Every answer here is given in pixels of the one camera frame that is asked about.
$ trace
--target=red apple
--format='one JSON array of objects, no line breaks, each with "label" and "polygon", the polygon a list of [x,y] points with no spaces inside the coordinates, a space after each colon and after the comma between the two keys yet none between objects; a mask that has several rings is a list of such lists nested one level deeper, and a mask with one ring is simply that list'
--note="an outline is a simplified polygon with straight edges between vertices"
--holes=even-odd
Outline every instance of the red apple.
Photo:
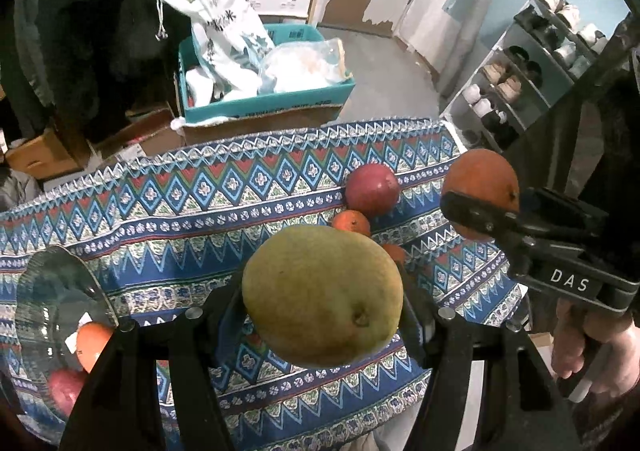
[{"label": "red apple", "polygon": [[350,209],[372,218],[396,206],[400,185],[394,172],[384,164],[364,164],[349,175],[344,195]]},{"label": "red apple", "polygon": [[49,391],[53,401],[60,411],[69,416],[74,404],[78,400],[80,390],[89,375],[86,371],[62,368],[51,373],[49,377]]}]

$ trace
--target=concrete floor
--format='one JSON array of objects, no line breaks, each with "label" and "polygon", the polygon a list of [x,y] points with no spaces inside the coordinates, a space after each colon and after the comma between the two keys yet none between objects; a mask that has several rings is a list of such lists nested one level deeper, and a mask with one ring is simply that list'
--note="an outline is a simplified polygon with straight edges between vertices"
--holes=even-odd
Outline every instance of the concrete floor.
[{"label": "concrete floor", "polygon": [[388,116],[438,116],[438,94],[430,73],[415,53],[394,40],[348,30],[320,28],[326,39],[339,37],[356,87],[339,122]]}]

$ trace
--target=orange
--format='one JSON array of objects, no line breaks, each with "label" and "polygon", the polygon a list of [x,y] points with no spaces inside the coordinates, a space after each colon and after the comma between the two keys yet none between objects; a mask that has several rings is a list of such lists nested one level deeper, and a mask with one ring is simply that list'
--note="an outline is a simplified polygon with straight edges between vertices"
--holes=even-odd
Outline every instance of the orange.
[{"label": "orange", "polygon": [[406,261],[406,252],[400,245],[393,245],[393,243],[385,243],[381,245],[383,249],[387,252],[391,259],[393,259],[396,263],[401,263],[404,265]]},{"label": "orange", "polygon": [[[442,196],[449,191],[474,196],[508,211],[520,210],[516,172],[504,157],[489,149],[472,149],[460,155],[444,177]],[[460,236],[469,240],[491,240],[463,225],[453,226]]]},{"label": "orange", "polygon": [[366,237],[371,236],[371,227],[367,217],[361,212],[351,211],[351,209],[336,214],[331,221],[331,226],[341,231],[360,233]]}]

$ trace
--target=table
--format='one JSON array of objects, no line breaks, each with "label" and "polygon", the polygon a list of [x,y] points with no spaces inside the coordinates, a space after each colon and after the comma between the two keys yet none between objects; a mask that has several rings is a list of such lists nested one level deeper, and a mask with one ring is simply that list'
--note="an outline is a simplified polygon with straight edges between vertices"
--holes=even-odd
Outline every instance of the table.
[{"label": "table", "polygon": [[[387,164],[402,187],[396,208],[372,221],[373,239],[400,244],[440,304],[500,324],[522,297],[504,254],[463,240],[438,208],[461,150],[452,126],[430,119],[264,132],[117,163],[3,214],[0,343],[21,420],[53,443],[64,424],[25,372],[13,326],[15,285],[36,249],[60,244],[82,257],[118,316],[167,322],[203,303],[276,231],[329,224],[344,209],[348,173],[364,163]],[[429,378],[398,335],[359,363],[305,370],[274,355],[250,321],[233,358],[210,374],[242,451],[339,447],[420,402]],[[162,362],[158,393],[168,448],[180,449]]]}]

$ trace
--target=plastic bag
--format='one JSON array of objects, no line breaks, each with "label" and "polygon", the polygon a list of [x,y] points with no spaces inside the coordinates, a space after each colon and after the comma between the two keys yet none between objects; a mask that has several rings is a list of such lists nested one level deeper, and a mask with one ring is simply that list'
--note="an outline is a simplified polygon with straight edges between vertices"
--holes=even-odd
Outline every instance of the plastic bag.
[{"label": "plastic bag", "polygon": [[340,39],[294,41],[276,46],[262,60],[260,93],[315,90],[351,77],[344,66]]},{"label": "plastic bag", "polygon": [[[257,94],[258,70],[273,41],[246,0],[161,0],[191,17],[193,47],[207,74],[227,94]],[[160,30],[162,3],[158,3]]]}]

